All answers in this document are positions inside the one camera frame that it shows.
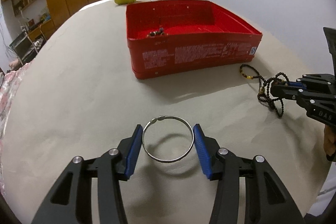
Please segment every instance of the silver bracelet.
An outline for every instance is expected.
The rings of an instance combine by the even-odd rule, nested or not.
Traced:
[[[174,119],[174,120],[177,120],[177,121],[180,121],[182,122],[183,124],[186,125],[186,127],[189,129],[190,131],[190,134],[193,138],[192,142],[191,142],[191,145],[190,147],[188,148],[188,150],[180,157],[178,158],[175,158],[173,160],[161,160],[161,159],[158,159],[156,157],[154,157],[151,153],[148,152],[146,146],[145,146],[145,142],[144,142],[144,137],[145,137],[145,133],[146,133],[146,130],[154,123],[156,123],[157,121],[163,121],[165,119]],[[150,120],[147,125],[145,126],[145,128],[143,129],[143,133],[142,133],[142,147],[144,148],[145,152],[147,153],[148,156],[150,156],[153,160],[156,160],[158,162],[162,162],[162,163],[165,163],[165,164],[169,164],[169,163],[172,163],[172,162],[176,162],[176,161],[179,161],[181,159],[183,159],[185,156],[187,156],[189,154],[189,152],[191,151],[191,149],[193,148],[193,145],[194,145],[194,132],[193,132],[193,129],[192,127],[188,124],[188,122],[186,120],[183,120],[182,118],[179,118],[179,117],[175,117],[175,116],[159,116],[157,118],[154,118],[152,120]]]

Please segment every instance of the human hand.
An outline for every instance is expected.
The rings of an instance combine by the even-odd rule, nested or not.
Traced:
[[[323,148],[327,155],[331,156],[336,151],[336,135],[335,132],[332,130],[331,127],[325,126],[324,127],[324,143]]]

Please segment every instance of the metal pin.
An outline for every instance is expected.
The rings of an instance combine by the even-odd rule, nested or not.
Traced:
[[[117,155],[118,153],[119,153],[119,150],[118,150],[117,148],[112,148],[112,149],[109,150],[109,154],[110,154],[111,156],[115,156],[115,155]]]
[[[72,162],[74,164],[80,163],[81,161],[82,161],[82,157],[80,157],[80,156],[76,156],[72,159]]]
[[[219,148],[218,153],[221,155],[226,155],[229,151],[226,148]]]
[[[258,156],[255,157],[255,160],[257,162],[264,162],[265,158],[263,156],[258,155]]]

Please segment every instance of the beige table covering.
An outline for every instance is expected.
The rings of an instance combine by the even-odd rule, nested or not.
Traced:
[[[4,137],[3,165],[6,199],[22,223],[31,222],[74,156],[101,156],[131,136],[138,123],[144,126],[159,115],[199,123],[206,135],[238,156],[263,155],[305,214],[330,166],[323,125],[293,101],[285,102],[278,119],[258,102],[258,82],[243,78],[240,64],[137,80],[125,10],[107,1],[74,14],[53,34],[19,87]],[[251,62],[263,76],[282,71],[295,80],[309,73],[269,32],[250,23],[263,32]],[[151,151],[166,159],[181,155],[190,141],[187,128],[174,121],[156,123],[146,137]],[[121,191],[129,223],[205,224],[216,186],[203,175],[195,148],[173,164],[155,162],[142,149]],[[244,196],[241,191],[239,223]],[[97,223],[97,204],[93,207]]]

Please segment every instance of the red tin box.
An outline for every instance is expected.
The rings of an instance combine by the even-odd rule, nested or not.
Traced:
[[[250,62],[262,33],[204,0],[160,0],[126,9],[127,44],[135,77]],[[163,27],[164,34],[150,32]]]

